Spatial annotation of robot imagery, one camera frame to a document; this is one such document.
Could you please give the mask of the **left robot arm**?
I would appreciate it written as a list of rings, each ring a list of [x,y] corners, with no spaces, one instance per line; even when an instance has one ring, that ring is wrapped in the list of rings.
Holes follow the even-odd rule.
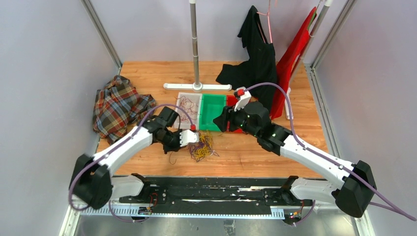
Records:
[[[74,196],[84,202],[82,210],[89,207],[100,209],[111,200],[122,197],[132,197],[139,203],[150,199],[150,183],[145,177],[139,174],[117,177],[115,172],[136,153],[152,144],[161,143],[164,153],[168,153],[199,140],[194,124],[189,129],[175,132],[169,129],[179,116],[175,111],[176,105],[162,104],[161,108],[158,115],[154,115],[155,108],[150,109],[128,134],[104,151],[78,157],[68,193],[69,205],[74,210],[80,210],[74,203]]]

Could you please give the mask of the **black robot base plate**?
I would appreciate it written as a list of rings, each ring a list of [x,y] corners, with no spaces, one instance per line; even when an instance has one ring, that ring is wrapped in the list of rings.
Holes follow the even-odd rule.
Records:
[[[119,198],[155,213],[267,215],[271,207],[307,209],[312,200],[297,200],[281,190],[284,178],[146,177],[147,196]]]

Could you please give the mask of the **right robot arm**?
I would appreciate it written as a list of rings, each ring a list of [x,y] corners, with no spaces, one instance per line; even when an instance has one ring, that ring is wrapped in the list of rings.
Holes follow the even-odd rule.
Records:
[[[342,160],[310,145],[291,130],[273,123],[260,102],[250,102],[237,111],[225,106],[213,122],[222,132],[241,129],[255,137],[266,151],[290,158],[324,178],[288,178],[288,187],[281,191],[284,203],[294,205],[299,200],[334,203],[355,218],[362,217],[370,205],[376,183],[368,163]]]

